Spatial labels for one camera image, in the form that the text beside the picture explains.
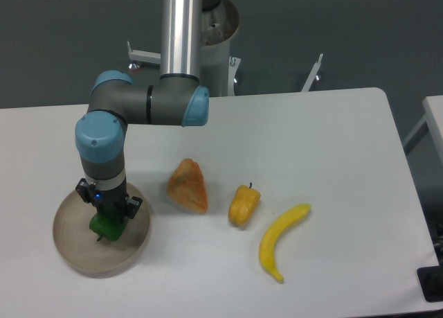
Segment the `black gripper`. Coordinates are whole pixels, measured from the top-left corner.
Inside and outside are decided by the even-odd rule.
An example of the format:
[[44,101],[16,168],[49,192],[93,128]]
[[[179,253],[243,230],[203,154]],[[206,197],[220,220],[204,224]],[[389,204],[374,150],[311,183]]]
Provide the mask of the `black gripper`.
[[123,179],[119,185],[104,189],[99,187],[98,182],[88,183],[85,178],[82,178],[75,191],[86,204],[92,204],[95,213],[94,217],[102,217],[104,205],[123,207],[123,217],[133,219],[140,209],[143,199],[140,197],[129,197],[127,194],[127,180]]

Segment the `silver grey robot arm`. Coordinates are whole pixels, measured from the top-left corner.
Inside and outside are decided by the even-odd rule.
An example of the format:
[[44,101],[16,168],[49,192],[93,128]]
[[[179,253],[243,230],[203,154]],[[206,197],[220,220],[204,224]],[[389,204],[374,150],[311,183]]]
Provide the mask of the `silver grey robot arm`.
[[85,177],[76,191],[101,213],[133,218],[142,204],[127,194],[124,143],[129,124],[202,126],[209,92],[200,84],[201,14],[221,0],[163,0],[160,80],[135,87],[119,71],[96,80],[87,113],[75,126]]

